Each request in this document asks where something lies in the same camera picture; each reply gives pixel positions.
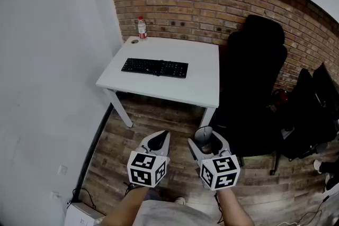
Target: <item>desk leg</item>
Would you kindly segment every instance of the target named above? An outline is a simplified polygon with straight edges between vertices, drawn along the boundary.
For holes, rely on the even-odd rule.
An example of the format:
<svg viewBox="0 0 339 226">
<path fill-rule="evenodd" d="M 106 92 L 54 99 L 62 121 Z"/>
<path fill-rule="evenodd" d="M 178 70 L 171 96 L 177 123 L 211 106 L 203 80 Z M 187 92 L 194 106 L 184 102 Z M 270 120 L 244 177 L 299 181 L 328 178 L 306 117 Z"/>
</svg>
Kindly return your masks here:
<svg viewBox="0 0 339 226">
<path fill-rule="evenodd" d="M 132 123 L 131 119 L 128 117 L 125 109 L 122 107 L 122 104 L 120 103 L 115 92 L 110 90 L 110 89 L 107 89 L 107 88 L 104 88 L 104 92 L 106 93 L 106 95 L 110 99 L 112 105 L 114 106 L 114 109 L 117 111 L 119 116 L 122 118 L 125 125 L 127 125 L 128 127 L 132 127 L 133 123 Z"/>
<path fill-rule="evenodd" d="M 199 127 L 207 126 L 210 123 L 215 110 L 214 107 L 206 107 Z"/>
</svg>

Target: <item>sneaker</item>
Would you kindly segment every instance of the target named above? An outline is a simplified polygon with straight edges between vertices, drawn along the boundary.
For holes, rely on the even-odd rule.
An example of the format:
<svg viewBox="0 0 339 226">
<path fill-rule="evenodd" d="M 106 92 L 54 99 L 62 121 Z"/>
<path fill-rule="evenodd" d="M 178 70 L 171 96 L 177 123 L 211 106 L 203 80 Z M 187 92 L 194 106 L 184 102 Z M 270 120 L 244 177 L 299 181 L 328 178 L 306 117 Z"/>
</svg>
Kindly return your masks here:
<svg viewBox="0 0 339 226">
<path fill-rule="evenodd" d="M 184 197 L 178 197 L 174 200 L 174 203 L 185 205 L 186 201 Z"/>
<path fill-rule="evenodd" d="M 322 164 L 322 162 L 319 161 L 319 160 L 314 160 L 314 162 L 313 162 L 313 167 L 314 167 L 314 169 L 315 169 L 316 171 L 319 172 L 319 174 L 322 174 L 322 173 L 320 172 L 320 166 L 321 166 L 321 164 Z"/>
</svg>

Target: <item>floor plank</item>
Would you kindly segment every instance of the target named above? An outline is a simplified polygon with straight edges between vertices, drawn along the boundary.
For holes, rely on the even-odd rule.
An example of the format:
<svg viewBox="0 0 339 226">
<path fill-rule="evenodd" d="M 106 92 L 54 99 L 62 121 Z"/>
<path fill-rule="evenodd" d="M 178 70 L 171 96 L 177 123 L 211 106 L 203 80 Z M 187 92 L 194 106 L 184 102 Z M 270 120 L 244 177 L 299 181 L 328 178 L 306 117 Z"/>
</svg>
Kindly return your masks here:
<svg viewBox="0 0 339 226">
<path fill-rule="evenodd" d="M 188 206 L 207 213 L 217 222 L 220 212 L 214 193 L 203 188 L 196 172 L 198 166 L 187 145 L 187 138 L 198 128 L 203 108 L 141 95 L 120 96 L 133 127 L 126 127 L 113 111 L 100 137 L 83 184 L 93 195 L 97 209 L 106 214 L 120 202 L 126 190 L 123 182 L 128 182 L 126 165 L 131 151 L 145 136 L 167 129 L 171 132 L 171 163 L 157 190 L 167 201 L 184 196 Z M 282 157 L 274 176 L 269 175 L 273 156 L 246 157 L 233 191 L 256 226 L 298 221 L 321 203 L 319 194 L 324 191 L 325 175 L 314 171 L 314 159 L 335 161 L 338 151 L 339 142 L 335 140 L 320 155 L 291 162 Z M 90 204 L 87 194 L 81 192 L 81 198 Z M 320 223 L 330 215 L 338 215 L 339 193 L 323 203 L 322 210 Z"/>
</svg>

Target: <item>desk top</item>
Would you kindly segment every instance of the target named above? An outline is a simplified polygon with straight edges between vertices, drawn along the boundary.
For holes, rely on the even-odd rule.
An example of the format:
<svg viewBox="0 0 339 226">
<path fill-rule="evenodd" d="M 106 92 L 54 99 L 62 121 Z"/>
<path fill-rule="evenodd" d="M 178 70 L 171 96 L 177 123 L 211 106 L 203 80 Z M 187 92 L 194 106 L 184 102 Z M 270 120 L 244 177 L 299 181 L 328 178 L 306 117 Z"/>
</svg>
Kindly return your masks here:
<svg viewBox="0 0 339 226">
<path fill-rule="evenodd" d="M 186 62 L 186 78 L 121 71 L 128 58 Z M 219 49 L 217 45 L 177 39 L 130 37 L 114 56 L 96 84 L 204 107 L 219 106 Z"/>
</svg>

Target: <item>white box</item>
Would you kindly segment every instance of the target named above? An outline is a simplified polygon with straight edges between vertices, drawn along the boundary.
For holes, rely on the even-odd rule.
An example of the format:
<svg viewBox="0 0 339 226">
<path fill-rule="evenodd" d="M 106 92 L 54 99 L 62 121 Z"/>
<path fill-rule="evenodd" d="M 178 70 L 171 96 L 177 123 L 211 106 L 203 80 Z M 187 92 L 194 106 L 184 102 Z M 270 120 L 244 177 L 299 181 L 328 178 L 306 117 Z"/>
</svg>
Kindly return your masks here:
<svg viewBox="0 0 339 226">
<path fill-rule="evenodd" d="M 96 226 L 105 215 L 84 203 L 72 203 L 67 209 L 64 226 Z"/>
</svg>

